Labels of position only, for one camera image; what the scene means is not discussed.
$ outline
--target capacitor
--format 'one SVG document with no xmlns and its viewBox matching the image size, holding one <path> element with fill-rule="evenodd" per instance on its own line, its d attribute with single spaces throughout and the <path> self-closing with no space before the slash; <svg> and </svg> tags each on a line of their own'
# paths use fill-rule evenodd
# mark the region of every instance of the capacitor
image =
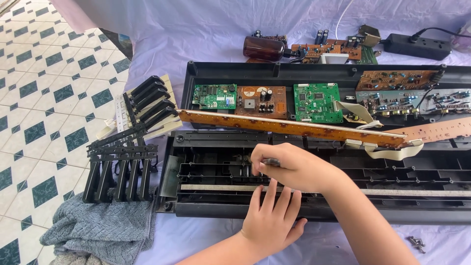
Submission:
<svg viewBox="0 0 471 265">
<path fill-rule="evenodd" d="M 266 101 L 270 101 L 272 95 L 273 95 L 273 90 L 268 90 L 268 91 L 267 91 L 267 96 L 266 96 L 265 100 L 266 100 Z"/>
<path fill-rule="evenodd" d="M 267 99 L 267 92 L 265 90 L 262 90 L 262 92 L 260 92 L 260 101 L 264 102 L 266 99 Z"/>
<path fill-rule="evenodd" d="M 328 35 L 329 34 L 327 34 L 327 33 L 322 34 L 321 44 L 326 44 L 327 43 L 327 36 Z"/>
<path fill-rule="evenodd" d="M 355 43 L 353 44 L 353 47 L 354 47 L 354 48 L 358 48 L 358 45 L 360 45 L 360 40 L 359 40 L 359 39 L 356 39 L 356 40 L 355 40 Z"/>
<path fill-rule="evenodd" d="M 315 45 L 319 45 L 321 43 L 321 39 L 322 39 L 322 30 L 319 30 L 321 33 L 317 33 L 316 35 L 316 40 L 314 41 L 314 44 Z"/>
</svg>

